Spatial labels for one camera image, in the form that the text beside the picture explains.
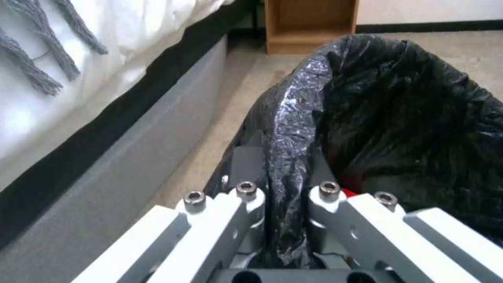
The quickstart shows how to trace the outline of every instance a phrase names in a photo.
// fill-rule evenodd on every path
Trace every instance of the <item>trash can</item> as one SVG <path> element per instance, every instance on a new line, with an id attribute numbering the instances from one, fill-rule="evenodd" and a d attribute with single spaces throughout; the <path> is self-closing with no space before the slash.
<path id="1" fill-rule="evenodd" d="M 387 191 L 406 211 L 439 207 L 502 244 L 503 104 L 411 41 L 340 38 L 249 111 L 205 192 L 227 191 L 231 170 L 265 191 L 264 267 L 314 265 L 305 200 L 317 156 L 352 193 Z"/>

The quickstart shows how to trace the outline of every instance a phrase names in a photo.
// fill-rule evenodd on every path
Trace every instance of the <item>mattress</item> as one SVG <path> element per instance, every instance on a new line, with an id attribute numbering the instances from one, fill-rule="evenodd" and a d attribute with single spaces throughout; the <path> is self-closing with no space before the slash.
<path id="1" fill-rule="evenodd" d="M 45 45 L 0 4 L 0 26 L 63 84 L 57 97 L 44 96 L 5 58 L 0 64 L 0 191 L 30 166 L 96 118 L 134 86 L 147 66 L 179 42 L 188 26 L 233 0 L 72 1 L 109 53 L 93 53 L 71 31 L 51 1 L 41 1 L 57 38 L 80 76 L 69 82 Z"/>
<path id="2" fill-rule="evenodd" d="M 254 3 L 236 0 L 192 24 L 134 87 L 9 184 L 0 193 L 0 249 L 41 217 Z"/>

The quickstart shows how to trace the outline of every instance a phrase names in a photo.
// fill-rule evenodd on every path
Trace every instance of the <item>white comforter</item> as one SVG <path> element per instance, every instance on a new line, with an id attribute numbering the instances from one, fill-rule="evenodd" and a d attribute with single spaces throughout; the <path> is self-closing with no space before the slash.
<path id="1" fill-rule="evenodd" d="M 57 97 L 38 93 L 0 55 L 0 191 L 129 90 L 185 28 L 234 0 L 73 0 L 109 54 L 92 52 L 50 0 L 41 0 L 52 29 L 81 75 L 69 82 L 51 55 L 36 61 L 62 83 Z M 43 43 L 0 1 L 0 27 L 36 58 Z"/>

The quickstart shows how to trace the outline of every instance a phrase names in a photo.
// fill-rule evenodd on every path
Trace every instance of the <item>hex socket screw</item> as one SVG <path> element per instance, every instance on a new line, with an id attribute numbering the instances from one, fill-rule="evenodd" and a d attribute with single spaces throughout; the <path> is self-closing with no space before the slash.
<path id="1" fill-rule="evenodd" d="M 188 213 L 199 213 L 206 208 L 206 195 L 201 191 L 191 191 L 184 196 L 184 205 Z"/>
<path id="2" fill-rule="evenodd" d="M 252 201 L 257 197 L 257 185 L 253 182 L 245 181 L 236 186 L 236 194 L 243 201 Z"/>
<path id="3" fill-rule="evenodd" d="M 334 202 L 339 199 L 341 187 L 339 184 L 330 181 L 323 181 L 319 185 L 320 198 L 326 202 Z"/>
<path id="4" fill-rule="evenodd" d="M 395 212 L 396 205 L 398 204 L 398 199 L 394 194 L 378 191 L 374 193 L 374 198 L 391 212 Z"/>

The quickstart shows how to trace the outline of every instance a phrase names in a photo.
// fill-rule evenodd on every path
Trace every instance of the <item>wooden cabinet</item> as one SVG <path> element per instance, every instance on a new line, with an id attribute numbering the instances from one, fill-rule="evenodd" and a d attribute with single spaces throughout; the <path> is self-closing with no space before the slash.
<path id="1" fill-rule="evenodd" d="M 266 0 L 268 54 L 305 54 L 355 32 L 358 0 Z"/>

